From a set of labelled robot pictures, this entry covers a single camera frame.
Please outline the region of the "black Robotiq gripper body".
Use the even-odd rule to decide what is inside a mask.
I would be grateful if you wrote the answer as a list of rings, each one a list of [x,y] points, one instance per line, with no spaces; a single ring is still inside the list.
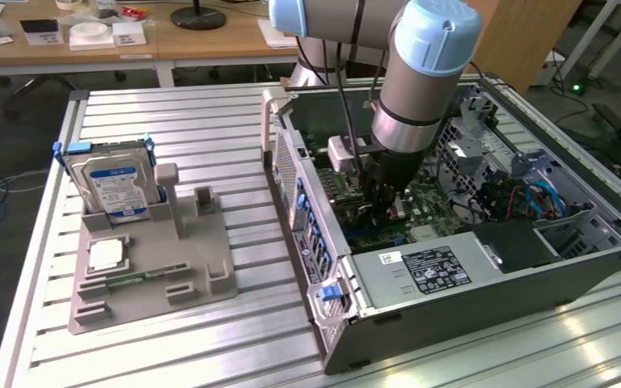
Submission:
[[[380,150],[369,154],[365,166],[365,190],[391,188],[404,192],[421,168],[425,152],[399,153]]]

